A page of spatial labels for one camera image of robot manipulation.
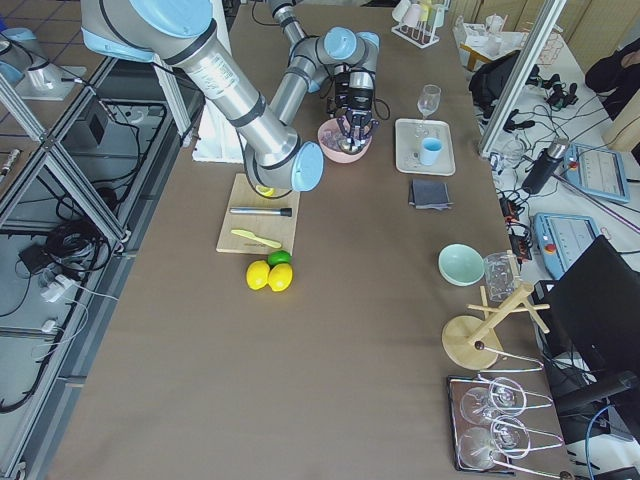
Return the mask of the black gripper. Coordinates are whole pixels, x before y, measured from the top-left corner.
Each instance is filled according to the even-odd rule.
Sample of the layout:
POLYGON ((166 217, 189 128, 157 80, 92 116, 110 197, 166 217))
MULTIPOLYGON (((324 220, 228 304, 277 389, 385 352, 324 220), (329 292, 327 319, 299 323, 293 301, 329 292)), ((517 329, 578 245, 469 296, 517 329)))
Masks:
MULTIPOLYGON (((358 110, 359 138, 370 138, 376 131, 376 119, 370 110, 375 94, 375 73, 359 66, 339 64, 334 68, 334 105, 337 110, 358 110)), ((347 114, 336 118, 345 139, 352 138, 352 128, 347 114)))

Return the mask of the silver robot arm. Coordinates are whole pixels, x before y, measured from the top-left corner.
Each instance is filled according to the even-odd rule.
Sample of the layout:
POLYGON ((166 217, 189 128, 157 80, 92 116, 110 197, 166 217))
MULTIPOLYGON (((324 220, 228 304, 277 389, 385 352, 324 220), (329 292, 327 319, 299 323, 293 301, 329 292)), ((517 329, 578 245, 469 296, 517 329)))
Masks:
POLYGON ((335 95, 329 114, 337 119, 343 136, 340 149, 349 154, 361 150, 378 126, 372 114, 378 35, 333 27, 322 36, 309 36, 296 16, 294 1, 270 1, 268 5, 291 44, 288 67, 271 109, 281 122, 290 124, 304 96, 331 79, 335 95))
POLYGON ((92 51, 149 63, 159 57, 182 69, 245 140, 253 182, 298 192, 323 174, 319 145, 281 121, 217 38, 209 1, 84 1, 82 33, 92 51))

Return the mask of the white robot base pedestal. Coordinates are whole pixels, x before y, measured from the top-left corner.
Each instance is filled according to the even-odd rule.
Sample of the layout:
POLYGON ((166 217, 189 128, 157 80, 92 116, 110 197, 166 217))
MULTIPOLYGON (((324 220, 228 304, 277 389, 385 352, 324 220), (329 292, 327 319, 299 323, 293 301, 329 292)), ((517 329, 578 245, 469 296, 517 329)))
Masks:
MULTIPOLYGON (((216 36, 221 45, 231 52, 228 27, 222 2, 212 0, 212 18, 216 21, 216 36)), ((200 119, 198 139, 193 150, 193 160, 197 162, 215 162, 242 164, 243 141, 238 139, 236 130, 227 121, 219 109, 207 100, 200 119)))

